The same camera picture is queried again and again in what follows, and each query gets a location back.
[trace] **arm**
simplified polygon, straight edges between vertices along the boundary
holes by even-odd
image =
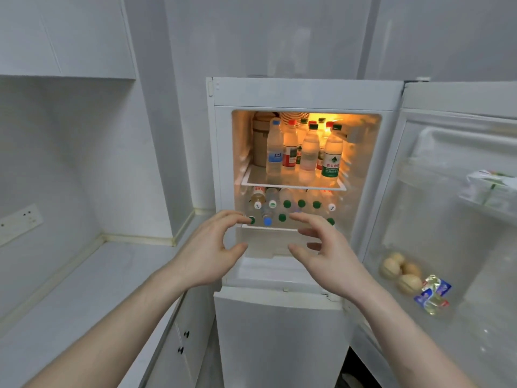
[[[320,216],[297,213],[290,217],[308,223],[311,228],[301,228],[299,233],[319,238],[321,243],[307,243],[318,255],[296,244],[290,244],[289,250],[321,287],[359,308],[401,386],[475,386],[373,279],[340,232]]]
[[[246,244],[223,246],[225,231],[249,218],[221,211],[204,222],[168,264],[32,378],[25,387],[117,387],[152,331],[191,287],[222,278]]]

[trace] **egg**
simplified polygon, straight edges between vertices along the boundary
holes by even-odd
[[[398,262],[391,258],[385,259],[379,267],[379,273],[386,279],[395,279],[401,270]]]
[[[390,253],[389,256],[388,256],[388,259],[395,260],[398,263],[399,266],[404,264],[404,262],[406,261],[406,258],[404,257],[404,255],[402,253],[399,253],[399,252],[392,252],[392,253]]]
[[[413,274],[402,275],[397,280],[398,289],[407,295],[415,295],[422,290],[422,280]]]
[[[422,270],[414,263],[405,262],[402,265],[402,273],[403,274],[412,274],[422,278]]]

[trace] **power socket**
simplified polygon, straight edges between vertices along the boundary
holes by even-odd
[[[35,204],[0,219],[0,246],[43,223]]]

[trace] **countertop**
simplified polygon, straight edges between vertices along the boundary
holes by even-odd
[[[19,388],[170,261],[206,217],[196,216],[178,247],[107,242],[0,339],[2,388]],[[137,388],[179,301],[160,320],[120,388]]]

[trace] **left hand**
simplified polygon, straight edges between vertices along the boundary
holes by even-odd
[[[178,276],[184,290],[221,279],[244,254],[248,244],[231,249],[223,245],[224,233],[237,223],[250,224],[242,213],[223,210],[202,223],[163,269]]]

